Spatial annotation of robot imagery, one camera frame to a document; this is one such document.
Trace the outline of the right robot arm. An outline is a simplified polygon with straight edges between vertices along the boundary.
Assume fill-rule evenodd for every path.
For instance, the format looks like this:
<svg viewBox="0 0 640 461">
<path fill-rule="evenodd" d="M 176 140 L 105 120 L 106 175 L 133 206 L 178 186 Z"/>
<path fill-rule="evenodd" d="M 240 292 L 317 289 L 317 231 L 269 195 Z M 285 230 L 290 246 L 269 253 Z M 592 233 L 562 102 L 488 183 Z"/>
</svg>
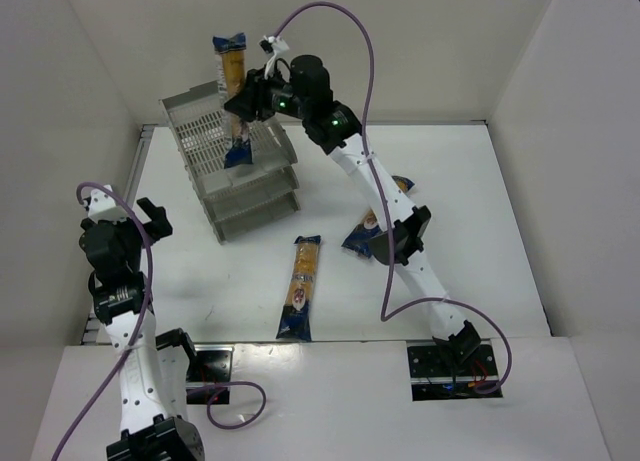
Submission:
<svg viewBox="0 0 640 461">
<path fill-rule="evenodd" d="M 370 149 L 361 120 L 335 100 L 321 59 L 296 57 L 287 77 L 273 66 L 249 70 L 243 87 L 224 108 L 246 122 L 266 121 L 276 114 L 301 121 L 309 139 L 367 200 L 381 229 L 369 243 L 373 257 L 399 276 L 423 305 L 445 365 L 457 372 L 479 347 L 480 337 L 466 315 L 447 302 L 446 290 L 428 261 L 423 234 L 431 212 L 401 190 Z"/>
</svg>

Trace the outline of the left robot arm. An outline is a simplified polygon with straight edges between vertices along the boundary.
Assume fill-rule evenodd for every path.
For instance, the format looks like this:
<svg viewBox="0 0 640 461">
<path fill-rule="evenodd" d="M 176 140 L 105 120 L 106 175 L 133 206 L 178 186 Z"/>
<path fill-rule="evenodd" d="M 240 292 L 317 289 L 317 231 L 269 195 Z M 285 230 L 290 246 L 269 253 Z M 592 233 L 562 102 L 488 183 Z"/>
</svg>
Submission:
<svg viewBox="0 0 640 461">
<path fill-rule="evenodd" d="M 117 357 L 109 374 L 119 382 L 118 440 L 109 460 L 202 460 L 203 441 L 186 414 L 186 374 L 196 353 L 177 328 L 156 332 L 152 304 L 152 245 L 173 233 L 166 211 L 137 201 L 141 222 L 111 187 L 85 182 L 77 189 L 87 211 L 79 246 L 92 267 L 88 288 L 94 313 Z"/>
</svg>

